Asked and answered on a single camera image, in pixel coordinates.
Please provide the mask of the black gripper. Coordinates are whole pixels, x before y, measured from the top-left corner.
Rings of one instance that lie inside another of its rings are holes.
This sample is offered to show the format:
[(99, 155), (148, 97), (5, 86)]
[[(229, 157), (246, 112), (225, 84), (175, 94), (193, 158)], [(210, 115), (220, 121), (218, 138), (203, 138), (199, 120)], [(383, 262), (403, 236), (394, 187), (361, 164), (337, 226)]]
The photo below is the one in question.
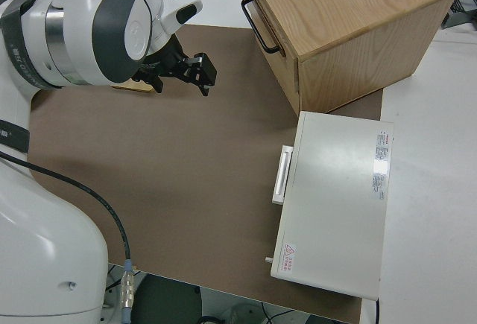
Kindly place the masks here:
[(132, 80), (143, 81), (160, 94), (163, 90), (162, 77), (192, 83), (199, 88), (202, 96), (207, 97), (209, 88), (215, 85), (217, 70), (206, 53), (187, 56), (179, 39), (172, 35), (163, 48), (143, 60)]

